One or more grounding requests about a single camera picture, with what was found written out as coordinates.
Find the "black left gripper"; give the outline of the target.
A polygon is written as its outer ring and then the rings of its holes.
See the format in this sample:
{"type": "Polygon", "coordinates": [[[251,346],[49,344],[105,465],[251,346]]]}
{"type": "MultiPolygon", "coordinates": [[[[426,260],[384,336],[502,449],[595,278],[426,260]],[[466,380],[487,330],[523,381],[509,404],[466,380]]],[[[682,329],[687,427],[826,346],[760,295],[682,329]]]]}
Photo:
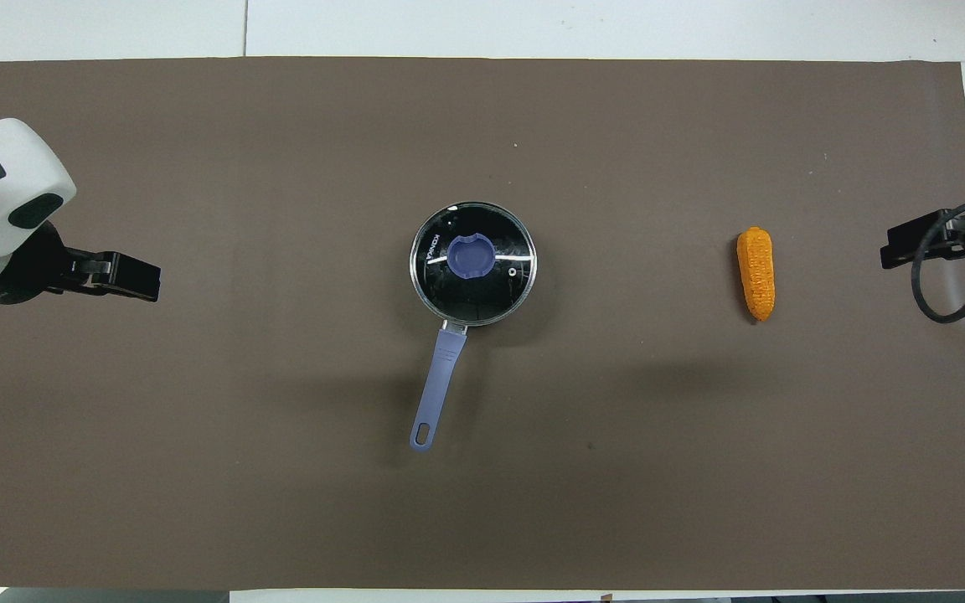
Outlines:
{"type": "Polygon", "coordinates": [[[67,291],[85,296],[115,295],[156,302],[161,268],[117,251],[89,252],[66,248],[62,271],[49,280],[45,290],[67,291]]]}

